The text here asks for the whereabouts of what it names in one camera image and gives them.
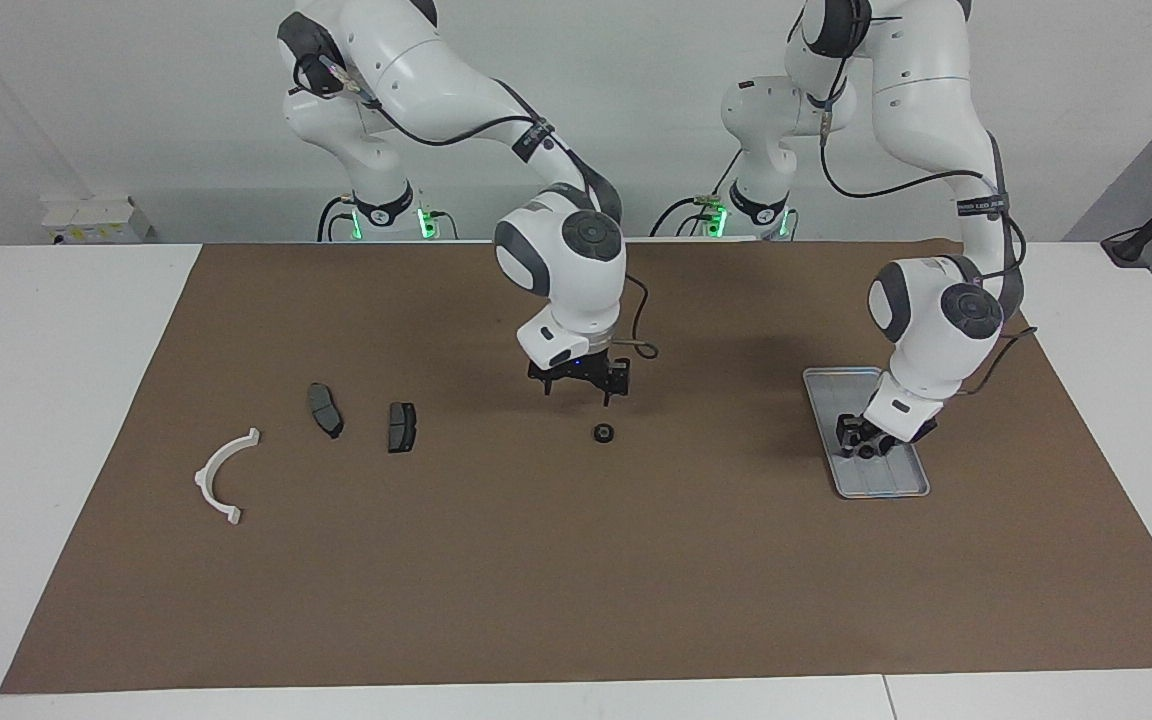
robotic arm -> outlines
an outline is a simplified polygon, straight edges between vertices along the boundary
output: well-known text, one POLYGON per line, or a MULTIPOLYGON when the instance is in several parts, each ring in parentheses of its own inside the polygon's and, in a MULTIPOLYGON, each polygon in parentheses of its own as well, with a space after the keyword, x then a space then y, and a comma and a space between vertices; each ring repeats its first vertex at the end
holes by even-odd
POLYGON ((616 188, 584 164, 517 92, 471 68, 439 36, 433 0, 302 0, 278 37, 296 90, 285 114, 336 156, 366 234, 415 227, 416 192, 379 132, 447 146, 502 142, 547 185, 500 220, 500 268, 550 303, 518 329, 530 377, 575 377, 627 395, 627 361, 608 359, 626 283, 616 188))
MULTIPOLYGON (((737 83, 723 98, 723 126, 745 150, 727 195, 755 228, 785 211, 796 168, 785 138, 819 136, 824 162, 829 132, 849 123, 855 58, 873 60, 882 149, 954 190, 964 252, 888 264, 870 287, 870 314, 895 353, 863 414, 838 419, 849 455, 886 455, 935 429, 1024 295, 1002 161, 972 105, 970 10, 970 0, 808 0, 788 38, 786 76, 737 83)), ((824 169, 847 196, 887 192, 847 192, 824 169)))

black rubber washer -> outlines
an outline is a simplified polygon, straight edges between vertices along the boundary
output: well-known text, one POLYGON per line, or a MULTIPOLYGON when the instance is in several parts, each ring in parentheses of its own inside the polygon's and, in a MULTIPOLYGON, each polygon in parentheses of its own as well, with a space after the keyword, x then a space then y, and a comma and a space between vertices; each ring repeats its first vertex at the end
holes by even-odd
POLYGON ((599 445, 607 445, 616 439, 616 429, 607 423, 599 423, 594 425, 594 442, 599 445))

white tabletop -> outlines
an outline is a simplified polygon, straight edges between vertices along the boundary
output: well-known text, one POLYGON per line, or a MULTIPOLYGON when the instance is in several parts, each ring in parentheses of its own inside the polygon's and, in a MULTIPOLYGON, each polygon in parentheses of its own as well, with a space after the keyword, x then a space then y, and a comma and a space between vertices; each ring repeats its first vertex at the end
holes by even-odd
MULTIPOLYGON (((0 683, 197 252, 0 247, 0 683)), ((1152 532, 1152 278, 1070 243, 1025 272, 1025 314, 1152 532)), ((0 717, 293 715, 1126 720, 1152 717, 1152 670, 0 697, 0 717)))

green light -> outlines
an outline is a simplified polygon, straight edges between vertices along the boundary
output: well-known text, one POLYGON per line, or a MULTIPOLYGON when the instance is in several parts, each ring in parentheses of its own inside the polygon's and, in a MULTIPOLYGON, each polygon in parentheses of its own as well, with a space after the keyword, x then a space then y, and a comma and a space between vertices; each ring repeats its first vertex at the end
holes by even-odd
POLYGON ((718 205, 718 218, 710 218, 708 220, 708 236, 710 237, 722 237, 723 232, 727 229, 727 209, 722 205, 718 205))
POLYGON ((416 209, 416 218, 420 220, 420 234, 424 234, 425 240, 438 237, 438 223, 429 217, 425 209, 416 209))

metal tray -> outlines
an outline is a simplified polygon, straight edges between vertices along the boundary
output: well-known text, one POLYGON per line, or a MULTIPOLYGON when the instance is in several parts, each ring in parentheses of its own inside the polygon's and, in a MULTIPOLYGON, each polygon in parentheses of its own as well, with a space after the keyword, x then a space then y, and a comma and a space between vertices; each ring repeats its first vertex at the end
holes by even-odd
POLYGON ((887 457, 861 460, 842 456, 842 447, 838 445, 838 416, 859 415, 878 387, 881 373, 878 367, 811 367, 803 373, 833 472, 833 487, 849 500, 925 497, 932 488, 914 446, 900 445, 887 457))

